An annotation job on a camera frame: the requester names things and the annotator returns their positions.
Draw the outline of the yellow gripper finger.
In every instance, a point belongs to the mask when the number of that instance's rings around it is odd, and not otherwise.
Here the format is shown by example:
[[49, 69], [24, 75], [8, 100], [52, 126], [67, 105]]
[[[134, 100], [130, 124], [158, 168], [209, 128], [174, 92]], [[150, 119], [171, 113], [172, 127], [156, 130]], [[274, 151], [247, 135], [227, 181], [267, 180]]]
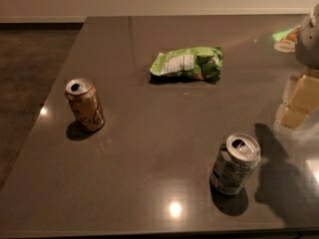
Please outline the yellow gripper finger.
[[319, 74], [293, 76], [286, 83], [274, 129], [279, 133], [290, 133], [306, 122], [318, 108]]

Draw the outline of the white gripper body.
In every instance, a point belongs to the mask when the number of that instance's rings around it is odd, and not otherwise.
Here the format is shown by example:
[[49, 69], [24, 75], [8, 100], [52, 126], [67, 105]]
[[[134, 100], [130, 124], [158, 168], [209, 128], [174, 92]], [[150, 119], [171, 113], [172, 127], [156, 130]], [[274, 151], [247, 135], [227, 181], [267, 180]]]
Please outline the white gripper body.
[[319, 69], [319, 3], [303, 18], [300, 24], [295, 55], [301, 64]]

